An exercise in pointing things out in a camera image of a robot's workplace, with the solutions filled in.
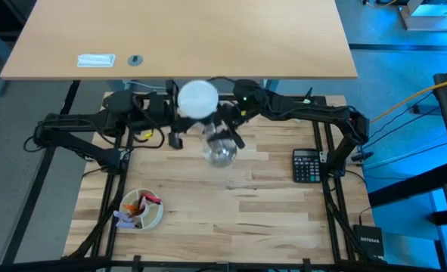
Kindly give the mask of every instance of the black box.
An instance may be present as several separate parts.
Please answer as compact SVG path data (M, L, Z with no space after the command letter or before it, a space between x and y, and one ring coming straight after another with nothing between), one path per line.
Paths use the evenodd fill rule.
M352 226L354 233L366 252L384 261L383 234L379 227Z

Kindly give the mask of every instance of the white label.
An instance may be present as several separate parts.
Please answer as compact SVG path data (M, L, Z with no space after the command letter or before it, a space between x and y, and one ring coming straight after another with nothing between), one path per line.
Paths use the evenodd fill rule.
M106 68L114 66L115 54L81 54L78 57L77 67Z

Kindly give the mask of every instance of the black calculator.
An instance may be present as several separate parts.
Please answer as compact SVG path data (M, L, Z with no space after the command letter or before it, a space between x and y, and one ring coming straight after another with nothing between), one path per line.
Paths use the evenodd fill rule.
M295 149L292 152L293 181L297 183L321 182L319 151L315 149Z

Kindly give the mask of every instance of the gray carpet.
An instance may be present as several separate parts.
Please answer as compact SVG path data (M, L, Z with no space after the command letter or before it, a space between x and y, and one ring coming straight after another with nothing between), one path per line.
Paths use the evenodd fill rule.
M358 0L337 0L337 6L349 42L447 45L447 33L403 30L394 7L371 10L362 7ZM352 55L359 73L357 80L282 80L277 92L303 94L312 86L315 94L343 94L348 104L373 118L405 97L432 85L434 73L447 72L447 54L353 51ZM65 81L9 82L6 95L0 98L0 252L12 231L41 156L41 153L23 152L22 143L33 133L37 121L47 113L60 110L69 85L70 82ZM105 82L82 82L71 113L97 111L103 93L109 90ZM436 104L433 98L427 102ZM406 114L385 131L411 118L411 114ZM386 120L372 125L371 132L379 129ZM367 164L412 151L444 133L440 117L425 117L370 148L375 155ZM90 139L91 135L83 134L81 137ZM446 141L447 137L443 137L434 144ZM443 147L413 159L377 168L366 172L369 189L376 190L397 181L369 176L406 177L420 174L446 161L447 147ZM411 167L412 162L421 163L419 167ZM84 167L85 162L78 156L66 150L57 151L17 261L40 261L61 256ZM409 250L413 245L434 250L428 241L438 239L437 230L424 220L424 216L431 211L428 194L373 211L377 225L386 232L386 254L390 262L437 266L433 252L430 255L418 255ZM416 237L404 238L403 235Z

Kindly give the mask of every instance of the white sphere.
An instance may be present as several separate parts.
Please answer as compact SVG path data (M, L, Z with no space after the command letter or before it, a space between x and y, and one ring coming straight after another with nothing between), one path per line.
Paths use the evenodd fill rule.
M178 94L178 106L181 112L192 119L202 119L216 110L218 90L204 80L186 83Z

